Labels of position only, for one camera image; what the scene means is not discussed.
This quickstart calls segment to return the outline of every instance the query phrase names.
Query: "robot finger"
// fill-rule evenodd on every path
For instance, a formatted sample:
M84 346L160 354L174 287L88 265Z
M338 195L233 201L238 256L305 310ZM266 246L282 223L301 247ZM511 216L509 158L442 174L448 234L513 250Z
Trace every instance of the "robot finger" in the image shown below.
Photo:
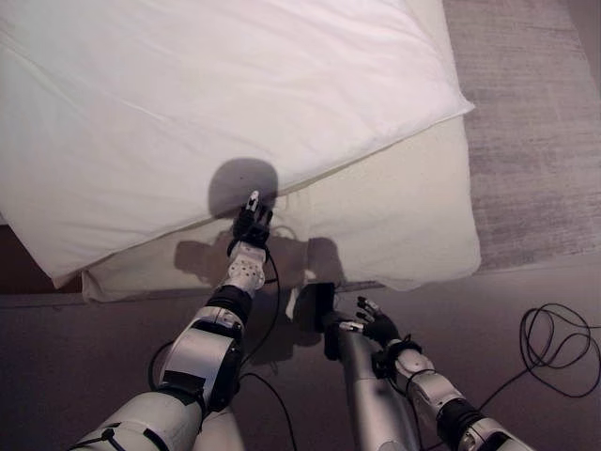
M371 315L374 318L382 313L382 311L376 303L370 301L367 298L364 298L363 296L359 296L357 298L357 306L365 310L369 315Z
M363 324L355 321L342 321L338 323L338 328L342 331L356 332L357 334L363 333Z
M253 191L246 202L245 210L256 211L256 207L259 204L259 192Z
M357 318L362 319L365 322L374 322L374 317L367 313L357 312Z

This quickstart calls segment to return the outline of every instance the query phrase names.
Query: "white bed sheet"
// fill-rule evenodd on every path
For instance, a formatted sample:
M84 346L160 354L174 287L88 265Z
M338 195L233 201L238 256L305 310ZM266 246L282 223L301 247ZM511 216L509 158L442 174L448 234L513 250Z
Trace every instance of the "white bed sheet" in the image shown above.
M0 32L0 210L54 278L214 215L225 162L286 189L471 108L403 0L16 1Z
M456 77L441 1L408 4ZM461 117L280 196L274 211L273 254L286 288L311 280L377 280L410 289L468 275L480 264ZM230 226L231 220L218 220L112 256L84 272L85 296L114 301L210 288L226 264L223 232ZM315 246L307 244L311 238Z

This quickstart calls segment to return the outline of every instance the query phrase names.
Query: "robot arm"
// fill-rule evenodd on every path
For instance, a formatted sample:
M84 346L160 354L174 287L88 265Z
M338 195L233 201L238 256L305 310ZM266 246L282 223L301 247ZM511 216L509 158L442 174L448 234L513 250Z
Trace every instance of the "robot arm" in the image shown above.
M69 450L192 449L204 418L238 390L244 327L265 283L271 215L253 192L234 223L227 276L175 341L157 389L131 399Z
M394 381L416 413L435 426L439 437L454 451L533 451L503 426L485 417L439 374L410 335L401 338L393 322L373 302L359 298L359 323L344 321L343 330L377 341L383 348L372 355L379 378Z

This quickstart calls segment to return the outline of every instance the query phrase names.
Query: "robotic hand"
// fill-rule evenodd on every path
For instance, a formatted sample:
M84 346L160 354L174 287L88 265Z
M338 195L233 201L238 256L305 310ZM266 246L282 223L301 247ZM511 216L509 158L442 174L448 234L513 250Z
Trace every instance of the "robotic hand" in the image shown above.
M273 212L259 204L259 192L253 191L245 206L240 209L232 233L234 239L227 247L230 256L236 244L244 241L259 249L266 249L265 243L270 237L270 222Z
M434 368L422 348L407 335L401 339L391 319L377 304L360 297L357 316L364 322L342 321L344 331L363 334L382 347L372 354L378 378L389 379L439 437L454 451L533 451L503 426L472 407Z

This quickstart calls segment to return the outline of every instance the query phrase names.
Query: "bed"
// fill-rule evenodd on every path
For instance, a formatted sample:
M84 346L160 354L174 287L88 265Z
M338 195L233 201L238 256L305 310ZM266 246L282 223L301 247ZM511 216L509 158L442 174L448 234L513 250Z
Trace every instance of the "bed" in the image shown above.
M152 10L144 14L139 14L136 2L115 4L113 11L106 2L82 11L79 4L67 0L60 12L3 7L2 57L13 64L3 66L0 86L3 104L8 105L0 121L0 132L8 137L0 161L0 210L58 285L83 272L85 295L101 301L148 291L214 286L217 275L211 270L219 267L231 226L226 213L250 187L239 182L240 173L262 192L279 194L270 246L285 268L281 272L290 274L285 285L376 280L408 289L475 271L479 246L461 118L471 104L458 89L442 3L378 1L368 10L363 9L364 2L351 3L344 10L333 1L305 2L303 7L291 7L292 3L286 9L282 4L287 2L261 2L264 10L257 12L247 11L243 3L224 7L205 2L210 8L203 9L202 24L221 21L221 26L203 31L203 36L195 34L198 23L191 19L201 17L194 9L197 5L184 0L168 9L146 3L145 8ZM267 22L261 22L264 17L269 18ZM259 50L265 39L272 38L268 32L283 33L282 28L272 29L278 22L274 17L291 17L300 27L285 35L295 49L294 57L288 58L290 48L274 50L278 57L288 58L281 61L283 66L297 74L294 65L302 64L308 78L333 74L336 84L348 86L314 91L325 80L317 84L313 80L312 88L301 91L300 99L298 89L292 92L286 84L292 72L284 70L277 73L278 82L285 81L276 84L281 89L272 89L276 82L271 72L269 86L257 87L255 72L260 72L260 79L266 76L261 59L273 62L273 54ZM329 26L334 32L326 33L334 36L332 40L323 37L324 17L333 22ZM21 24L15 18L24 20L29 34L10 28L6 18L15 21L12 24ZM31 32L36 21L52 26L42 22L36 36ZM111 30L116 37L99 24L107 22L116 25ZM73 29L58 35L71 40L83 37L85 54L69 59L73 56L69 50L77 46L68 40L48 39L61 23ZM249 48L244 54L253 57L244 61L248 73L242 76L239 67L224 67L224 72L207 75L207 66L219 66L211 64L203 66L202 72L211 83L181 80L200 73L187 71L198 52L206 61L226 66L239 61L240 40L220 44L220 54L233 52L223 62L215 54L215 37L231 37L232 30L239 33L238 26L256 23L267 32L245 42ZM176 25L190 35L181 30L174 33ZM145 34L157 27L169 36L166 42L171 47L157 45L153 36ZM349 29L352 33L345 35ZM298 47L295 37L300 31L308 43ZM131 48L123 44L125 35L119 32L134 42ZM98 35L108 41L87 39ZM400 45L401 35L408 36L412 46ZM191 42L201 38L207 43L203 41L199 51ZM317 38L325 39L331 51L316 52L316 43L324 42ZM37 47L40 39L46 39L50 52ZM124 49L116 51L119 42ZM331 61L363 45L362 53ZM374 46L385 50L363 61ZM173 49L179 51L175 56ZM133 50L148 52L141 61L154 64L139 64L134 71L138 78L127 70ZM177 64L164 69L167 73L157 73L163 70L164 65L158 63L166 54ZM358 60L361 68L369 69L363 77L353 66ZM118 69L98 70L109 63ZM405 77L403 83L397 80L399 71ZM82 78L90 73L93 76ZM215 78L224 73L230 78L222 86L215 85ZM197 91L185 92L183 86L196 86ZM116 96L116 89L125 87L128 90ZM248 89L254 97L245 97ZM226 97L234 106L225 108L223 97L229 91L233 94ZM265 94L261 101L270 106L267 112L265 103L257 103L256 92ZM187 101L165 102L165 97ZM28 109L30 104L39 110ZM57 109L57 104L67 107ZM289 123L291 105L294 117L301 115L302 120ZM214 119L208 112L223 114ZM201 119L205 122L199 134L195 126ZM18 123L20 132L15 128ZM196 153L192 143L199 136L204 148L220 151ZM140 147L145 151L131 151ZM166 148L169 158L165 158ZM276 148L285 152L274 153ZM192 163L206 170L196 177L190 169L183 171Z

